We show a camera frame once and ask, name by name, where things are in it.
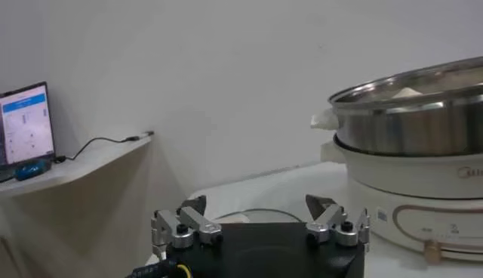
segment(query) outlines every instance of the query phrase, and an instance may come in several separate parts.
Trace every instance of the laptop screen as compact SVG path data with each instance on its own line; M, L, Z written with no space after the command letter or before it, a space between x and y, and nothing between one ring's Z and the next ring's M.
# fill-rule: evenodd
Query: laptop screen
M4 145L0 165L53 154L47 84L40 83L5 95L0 98Z

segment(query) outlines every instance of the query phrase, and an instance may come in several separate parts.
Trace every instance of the blue device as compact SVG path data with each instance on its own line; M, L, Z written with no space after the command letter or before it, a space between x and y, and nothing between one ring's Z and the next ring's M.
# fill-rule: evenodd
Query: blue device
M52 162L47 159L36 159L22 165L17 166L15 169L15 178L18 181L23 181L28 178L44 174L52 167Z

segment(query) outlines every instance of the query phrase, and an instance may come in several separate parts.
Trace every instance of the screw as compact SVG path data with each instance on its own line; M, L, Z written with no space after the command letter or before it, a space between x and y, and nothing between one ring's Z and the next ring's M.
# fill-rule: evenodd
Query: screw
M354 228L354 225L352 224L352 222L349 222L349 221L344 221L341 225L340 225L340 229L343 231L343 232L352 232L352 229Z
M186 226L185 224L178 224L176 226L176 233L177 234L185 234L185 233L188 233L188 226Z

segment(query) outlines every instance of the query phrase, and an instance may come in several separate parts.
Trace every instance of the pot handle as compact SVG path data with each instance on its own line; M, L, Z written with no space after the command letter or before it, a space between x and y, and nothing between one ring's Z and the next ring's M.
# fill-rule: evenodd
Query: pot handle
M335 147L333 141L324 143L320 146L320 161L346 164L346 158L342 152Z
M336 130L339 128L339 120L332 108L326 109L319 114L312 116L310 128L320 128L324 130Z

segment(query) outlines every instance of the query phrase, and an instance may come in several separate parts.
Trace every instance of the black cable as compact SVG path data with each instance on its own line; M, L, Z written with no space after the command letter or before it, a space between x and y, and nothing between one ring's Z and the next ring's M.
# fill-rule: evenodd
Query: black cable
M218 216L217 218L215 218L215 220L225 218L225 217L228 217L228 216L232 216L232 215L243 214L244 212L278 212L278 213L281 213L283 215L290 216L298 222L303 222L302 219L298 218L295 215L292 215L291 213L284 212L284 211L281 211L280 209L274 209L274 208L271 208L271 209L270 208L250 208L250 209L245 209L244 211L240 211L240 212L230 212L230 213L227 213L225 215Z
M159 277L179 277L176 261L167 259L155 264L138 267L126 278L159 278Z
M128 141L127 138L125 138L124 140L114 140L114 139L107 138L107 137L95 137L95 138L90 139L73 157L66 156L66 159L75 160L77 158L77 156L79 154L81 154L85 150L86 147L89 146L89 144L91 144L92 142L97 141L97 140L104 140L104 141L109 141L109 142L113 142L113 143L117 143L117 144L124 143L124 142Z
M126 137L122 140L116 140L116 139L111 139L111 138L107 138L107 137L94 137L94 138L90 139L73 157L57 156L53 159L53 161L54 161L54 163L62 163L64 161L66 161L66 159L73 161L77 158L77 156L79 154L81 154L85 150L86 147L89 146L89 144L91 144L94 141L102 140L102 141L108 141L108 142L112 142L112 143L116 143L116 144L121 144L121 143L125 143L125 142L138 141L141 138L144 138L146 136L152 136L153 134L154 134L154 131L147 131L141 136L130 136L130 137Z

